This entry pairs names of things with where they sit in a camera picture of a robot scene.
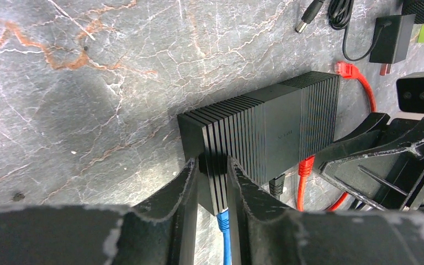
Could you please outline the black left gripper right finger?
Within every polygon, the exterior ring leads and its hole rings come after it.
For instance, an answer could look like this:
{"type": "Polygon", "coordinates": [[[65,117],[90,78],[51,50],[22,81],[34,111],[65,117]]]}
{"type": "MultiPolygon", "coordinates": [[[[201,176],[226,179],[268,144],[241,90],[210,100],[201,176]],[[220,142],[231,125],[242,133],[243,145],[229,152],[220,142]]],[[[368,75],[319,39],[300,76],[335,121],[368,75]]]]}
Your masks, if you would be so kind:
{"type": "Polygon", "coordinates": [[[424,264],[418,211],[301,212],[227,159],[233,264],[424,264]]]}

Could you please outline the black network switch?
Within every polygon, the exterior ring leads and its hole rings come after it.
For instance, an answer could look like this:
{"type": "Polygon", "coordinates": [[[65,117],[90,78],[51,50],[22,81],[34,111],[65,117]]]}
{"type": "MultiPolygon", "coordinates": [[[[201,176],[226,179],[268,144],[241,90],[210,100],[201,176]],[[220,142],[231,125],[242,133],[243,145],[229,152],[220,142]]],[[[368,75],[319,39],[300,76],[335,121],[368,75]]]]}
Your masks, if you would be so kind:
{"type": "Polygon", "coordinates": [[[334,141],[341,78],[310,71],[177,116],[185,159],[199,160],[199,204],[227,208],[227,159],[258,185],[334,141]]]}

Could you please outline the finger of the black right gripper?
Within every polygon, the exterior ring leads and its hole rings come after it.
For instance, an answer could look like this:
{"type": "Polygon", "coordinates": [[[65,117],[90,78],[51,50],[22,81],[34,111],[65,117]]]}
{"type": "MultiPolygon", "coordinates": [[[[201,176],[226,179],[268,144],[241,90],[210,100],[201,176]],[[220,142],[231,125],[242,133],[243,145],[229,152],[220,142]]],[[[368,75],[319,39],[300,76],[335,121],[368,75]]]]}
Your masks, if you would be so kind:
{"type": "Polygon", "coordinates": [[[315,155],[313,170],[322,172],[324,164],[328,161],[374,147],[389,120],[390,116],[386,113],[370,113],[351,133],[319,151],[315,155]]]}

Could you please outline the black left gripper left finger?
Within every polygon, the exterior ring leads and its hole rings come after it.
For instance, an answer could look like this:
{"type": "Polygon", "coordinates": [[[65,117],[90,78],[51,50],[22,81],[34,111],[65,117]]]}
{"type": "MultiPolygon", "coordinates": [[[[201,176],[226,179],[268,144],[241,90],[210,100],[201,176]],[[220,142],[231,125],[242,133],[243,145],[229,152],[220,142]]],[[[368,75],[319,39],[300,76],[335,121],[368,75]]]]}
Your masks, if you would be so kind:
{"type": "Polygon", "coordinates": [[[0,264],[193,264],[199,163],[135,206],[0,207],[0,264]]]}

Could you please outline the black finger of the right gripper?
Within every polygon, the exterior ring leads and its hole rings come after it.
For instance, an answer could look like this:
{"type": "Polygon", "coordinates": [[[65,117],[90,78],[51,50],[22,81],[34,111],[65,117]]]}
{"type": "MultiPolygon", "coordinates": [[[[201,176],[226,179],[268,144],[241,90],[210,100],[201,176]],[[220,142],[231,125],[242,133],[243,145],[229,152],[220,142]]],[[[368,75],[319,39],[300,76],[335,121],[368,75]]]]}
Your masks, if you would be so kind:
{"type": "Polygon", "coordinates": [[[319,175],[380,210],[416,210],[424,200],[424,117],[390,119],[374,147],[328,161],[319,175]]]}

